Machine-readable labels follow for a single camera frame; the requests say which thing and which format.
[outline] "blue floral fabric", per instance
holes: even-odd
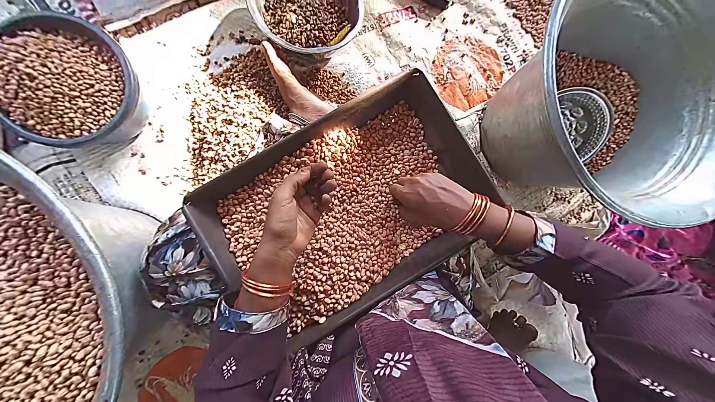
[[[212,322],[217,299],[226,289],[181,210],[157,229],[144,251],[140,275],[154,307],[192,325]]]

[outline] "metal bucket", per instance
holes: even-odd
[[[67,237],[84,262],[104,329],[102,369],[94,400],[114,402],[132,345],[158,314],[139,280],[139,261],[159,223],[138,212],[60,198],[30,169],[0,151],[0,182],[27,197]]]
[[[489,101],[481,149],[524,185],[584,187],[648,226],[715,219],[715,2],[556,0],[543,49]],[[556,100],[556,52],[613,62],[641,88],[631,140],[591,176]]]

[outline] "black metal tray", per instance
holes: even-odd
[[[479,164],[474,151],[460,133],[427,77],[419,69],[412,69],[381,87],[366,91],[184,198],[184,214],[194,234],[231,290],[240,289],[241,277],[235,257],[228,250],[229,241],[216,212],[217,201],[251,183],[256,176],[271,168],[283,156],[291,155],[323,132],[335,127],[361,127],[403,99],[420,118],[424,126],[425,142],[437,155],[440,172],[470,191],[484,194],[494,203],[504,205],[493,182]],[[310,345],[331,334],[341,325],[354,322],[380,301],[429,272],[473,241],[473,237],[453,233],[432,239],[409,257],[403,258],[382,282],[371,286],[361,299],[331,315],[323,324],[312,325],[291,337],[288,340],[289,349],[295,351]]]

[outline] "bangle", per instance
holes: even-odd
[[[262,292],[258,289],[251,288],[250,286],[246,286],[245,283],[242,284],[243,288],[245,290],[248,290],[249,293],[253,293],[256,296],[261,296],[262,298],[282,298],[283,296],[288,296],[292,292],[291,290],[288,290],[287,292],[283,293],[266,293]]]
[[[475,221],[467,227],[466,234],[471,234],[474,233],[481,225],[482,222],[484,222],[484,219],[487,216],[487,212],[489,212],[489,207],[491,207],[491,200],[489,200],[489,197],[486,197],[484,195],[482,197],[482,207],[479,209],[479,213],[476,216]]]
[[[292,283],[287,285],[269,285],[267,283],[256,282],[249,278],[245,271],[241,274],[241,286],[250,293],[264,298],[281,298],[290,295],[293,291]]]
[[[241,273],[241,281],[247,283],[254,288],[257,288],[259,290],[265,290],[267,292],[276,290],[286,291],[293,287],[292,283],[288,283],[286,285],[269,285],[267,283],[256,282],[255,280],[249,278],[248,275],[246,275],[246,271],[243,271]]]
[[[506,210],[509,212],[509,218],[506,221],[506,227],[504,228],[504,232],[502,232],[501,236],[499,236],[499,240],[494,243],[494,246],[492,246],[492,249],[497,248],[501,242],[504,241],[506,238],[506,234],[509,233],[509,229],[511,229],[511,223],[514,221],[514,207],[511,205],[506,206]]]
[[[474,201],[472,201],[472,207],[469,209],[469,212],[467,212],[467,215],[462,219],[461,222],[459,222],[455,227],[449,229],[449,232],[458,232],[459,229],[462,228],[464,223],[469,220],[469,217],[472,216],[472,214],[474,213],[474,210],[477,208],[478,200],[479,200],[479,198],[478,198],[477,194],[475,193]]]

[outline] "scattered peanuts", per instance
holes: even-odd
[[[94,134],[124,100],[117,57],[88,39],[58,31],[0,38],[0,109],[44,137]]]
[[[324,323],[442,232],[401,220],[389,191],[400,177],[438,170],[420,120],[401,101],[360,129],[336,129],[314,139],[218,202],[229,250],[242,270],[262,237],[272,192],[313,162],[328,164],[338,188],[294,268],[289,336]]]
[[[534,39],[537,48],[543,45],[548,15],[553,0],[508,0],[507,6],[521,27]],[[559,51],[556,60],[556,81],[559,89],[590,87],[602,92],[613,104],[614,125],[606,145],[586,163],[590,173],[596,173],[611,163],[613,156],[631,138],[638,115],[636,80],[623,68],[609,62]]]
[[[268,63],[259,49],[233,56],[231,63],[195,91],[189,121],[189,153],[194,187],[220,176],[256,150],[261,127],[273,112],[286,118],[283,102]],[[357,93],[332,72],[313,72],[308,88],[325,100],[344,103]]]
[[[303,48],[330,46],[349,25],[341,0],[266,0],[264,7],[271,31]]]
[[[613,131],[606,145],[586,163],[596,173],[611,163],[613,156],[631,138],[638,115],[636,80],[623,68],[608,62],[561,51],[556,60],[556,84],[559,89],[590,87],[601,91],[613,104]]]
[[[338,76],[328,69],[311,67],[308,70],[307,88],[322,100],[343,104],[358,95],[358,91],[342,80],[343,77],[345,77],[345,73]]]
[[[0,227],[0,402],[92,400],[103,331],[82,262],[6,185]]]

